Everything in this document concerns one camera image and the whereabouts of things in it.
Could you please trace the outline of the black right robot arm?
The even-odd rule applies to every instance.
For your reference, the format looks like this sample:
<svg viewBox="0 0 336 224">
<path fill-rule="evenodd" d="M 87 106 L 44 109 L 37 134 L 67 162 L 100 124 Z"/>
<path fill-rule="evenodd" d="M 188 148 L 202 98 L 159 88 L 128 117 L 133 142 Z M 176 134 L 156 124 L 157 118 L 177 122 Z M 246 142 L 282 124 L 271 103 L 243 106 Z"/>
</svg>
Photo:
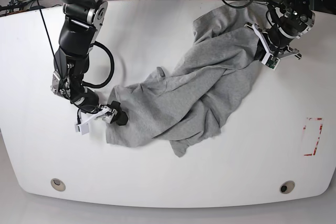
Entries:
<svg viewBox="0 0 336 224">
<path fill-rule="evenodd" d="M 94 92 L 105 87 L 114 74 L 112 53 L 96 41 L 108 3 L 105 0 L 61 1 L 65 22 L 59 35 L 59 48 L 54 55 L 53 93 L 69 100 L 80 112 L 97 114 L 107 109 L 103 118 L 108 123 L 126 125 L 128 116 L 122 111 L 121 104 L 117 101 L 101 104 Z M 109 75 L 101 84 L 88 83 L 83 79 L 89 69 L 89 53 L 94 46 L 104 50 L 110 60 Z"/>
</svg>

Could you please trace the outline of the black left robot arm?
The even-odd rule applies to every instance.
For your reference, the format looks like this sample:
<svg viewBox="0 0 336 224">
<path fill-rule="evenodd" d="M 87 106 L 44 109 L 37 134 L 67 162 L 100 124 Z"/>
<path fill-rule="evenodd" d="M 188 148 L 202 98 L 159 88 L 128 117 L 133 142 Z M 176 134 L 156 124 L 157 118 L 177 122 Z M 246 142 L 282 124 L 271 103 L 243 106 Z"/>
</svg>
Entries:
<svg viewBox="0 0 336 224">
<path fill-rule="evenodd" d="M 291 48 L 290 43 L 311 30 L 315 24 L 315 14 L 310 9 L 310 0 L 265 1 L 270 28 L 262 30 L 257 24 L 250 23 L 245 26 L 259 38 L 254 59 L 274 70 L 282 58 L 302 58 L 299 50 Z"/>
</svg>

